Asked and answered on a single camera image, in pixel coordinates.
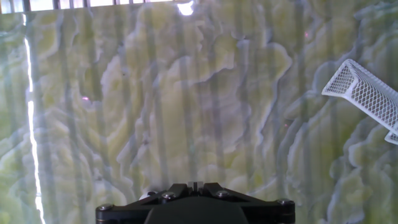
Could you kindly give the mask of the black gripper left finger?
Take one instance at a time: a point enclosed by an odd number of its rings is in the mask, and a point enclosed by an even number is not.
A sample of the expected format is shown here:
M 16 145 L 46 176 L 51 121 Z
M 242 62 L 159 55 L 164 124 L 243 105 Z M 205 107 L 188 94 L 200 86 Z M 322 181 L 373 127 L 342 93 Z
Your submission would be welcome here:
M 95 223 L 145 223 L 150 213 L 167 208 L 178 200 L 187 199 L 193 192 L 194 183 L 173 184 L 169 189 L 157 193 L 148 192 L 140 200 L 127 205 L 104 203 L 95 210 Z

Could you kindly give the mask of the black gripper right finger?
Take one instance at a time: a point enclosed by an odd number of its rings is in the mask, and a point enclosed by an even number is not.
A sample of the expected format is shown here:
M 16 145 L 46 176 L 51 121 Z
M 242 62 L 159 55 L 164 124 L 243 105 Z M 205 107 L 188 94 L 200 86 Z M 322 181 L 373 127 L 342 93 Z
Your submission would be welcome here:
M 202 197 L 234 205 L 248 223 L 295 223 L 295 202 L 288 198 L 265 201 L 222 187 L 217 182 L 198 184 Z

